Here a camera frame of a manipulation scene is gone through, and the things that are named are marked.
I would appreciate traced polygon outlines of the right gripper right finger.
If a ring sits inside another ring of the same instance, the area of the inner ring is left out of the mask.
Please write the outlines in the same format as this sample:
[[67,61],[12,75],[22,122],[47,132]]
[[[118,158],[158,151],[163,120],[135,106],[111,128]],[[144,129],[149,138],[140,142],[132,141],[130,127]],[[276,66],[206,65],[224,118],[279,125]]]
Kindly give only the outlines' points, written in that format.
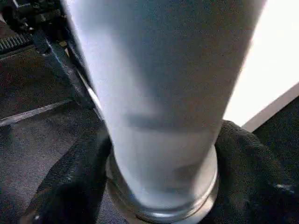
[[297,224],[299,184],[253,133],[224,120],[216,144],[219,192],[211,224]]

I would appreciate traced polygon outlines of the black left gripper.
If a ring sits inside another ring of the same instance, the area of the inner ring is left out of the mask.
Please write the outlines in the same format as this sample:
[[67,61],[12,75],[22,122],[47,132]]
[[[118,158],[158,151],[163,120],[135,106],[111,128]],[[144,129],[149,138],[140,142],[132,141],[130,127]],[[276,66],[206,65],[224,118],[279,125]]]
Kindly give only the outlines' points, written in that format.
[[70,90],[72,98],[82,107],[93,108],[93,101],[76,66],[57,43],[68,39],[66,14],[60,0],[2,0],[0,20],[16,33],[1,38],[2,54],[34,43],[46,65]]

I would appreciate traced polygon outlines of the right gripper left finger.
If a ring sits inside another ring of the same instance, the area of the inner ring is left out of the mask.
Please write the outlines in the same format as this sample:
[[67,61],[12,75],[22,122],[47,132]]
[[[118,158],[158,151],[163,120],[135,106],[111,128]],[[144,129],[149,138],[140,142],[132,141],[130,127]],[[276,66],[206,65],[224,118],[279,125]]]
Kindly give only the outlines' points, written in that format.
[[39,185],[23,215],[23,223],[96,223],[111,148],[107,136],[73,145]]

